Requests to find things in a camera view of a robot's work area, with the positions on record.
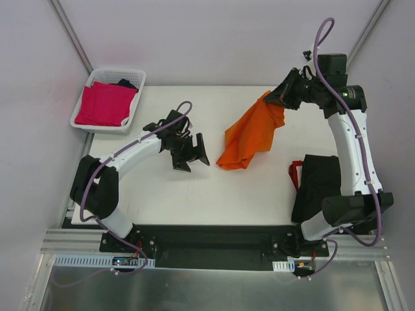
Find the orange t shirt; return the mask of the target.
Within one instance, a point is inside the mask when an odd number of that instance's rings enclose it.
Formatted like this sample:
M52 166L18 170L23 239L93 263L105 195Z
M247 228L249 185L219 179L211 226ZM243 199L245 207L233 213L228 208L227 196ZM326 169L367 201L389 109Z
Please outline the orange t shirt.
M224 132L225 147L216 164L223 170L246 169L259 152L272 148L274 132L285 125L284 109L267 104L264 93Z

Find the white plastic basket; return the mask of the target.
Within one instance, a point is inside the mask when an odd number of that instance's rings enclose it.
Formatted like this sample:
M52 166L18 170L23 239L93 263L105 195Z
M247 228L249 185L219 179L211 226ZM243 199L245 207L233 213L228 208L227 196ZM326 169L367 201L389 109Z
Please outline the white plastic basket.
M139 69L93 70L76 103L70 125L91 133L126 133L146 77L146 72Z

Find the pink t shirt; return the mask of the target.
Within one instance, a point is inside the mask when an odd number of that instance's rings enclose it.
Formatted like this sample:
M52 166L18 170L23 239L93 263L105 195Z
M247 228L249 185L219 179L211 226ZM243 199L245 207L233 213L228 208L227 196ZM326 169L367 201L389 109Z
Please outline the pink t shirt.
M127 124L132 102L138 91L116 84L95 81L82 92L80 110L74 123L86 126L114 126Z

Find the black t shirt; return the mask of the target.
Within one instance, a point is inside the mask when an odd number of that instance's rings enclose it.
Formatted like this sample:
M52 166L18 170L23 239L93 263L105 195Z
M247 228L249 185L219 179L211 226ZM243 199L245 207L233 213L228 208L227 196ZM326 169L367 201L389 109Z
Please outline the black t shirt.
M305 155L301 185L296 192L291 222L301 223L322 210L324 198L340 195L340 165L336 156Z

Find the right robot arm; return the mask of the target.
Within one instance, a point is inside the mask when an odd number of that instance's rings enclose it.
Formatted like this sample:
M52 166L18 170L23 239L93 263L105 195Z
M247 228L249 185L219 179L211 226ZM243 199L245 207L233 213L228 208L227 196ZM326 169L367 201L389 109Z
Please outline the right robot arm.
M297 110L301 103L316 104L333 134L340 166L340 194L325 197L321 210L300 222L289 242L295 257L305 256L315 243L370 220L376 221L374 247L383 233L382 213L392 206L392 193L385 192L372 161L367 135L367 104L361 86L349 86L345 54L315 54L302 69L293 68L264 101Z

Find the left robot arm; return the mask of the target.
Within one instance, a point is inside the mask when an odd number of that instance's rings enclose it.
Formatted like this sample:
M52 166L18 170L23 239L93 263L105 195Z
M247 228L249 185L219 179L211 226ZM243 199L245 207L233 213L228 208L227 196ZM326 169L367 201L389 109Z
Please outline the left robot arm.
M70 190L70 198L80 207L83 220L96 220L115 236L115 245L121 251L132 251L137 245L133 223L118 207L119 182L144 160L162 151L169 151L172 168L190 172L189 163L201 161L209 166L204 140L196 134L196 144L190 132L190 121L177 110L167 118L152 122L133 141L120 150L102 157L84 156Z

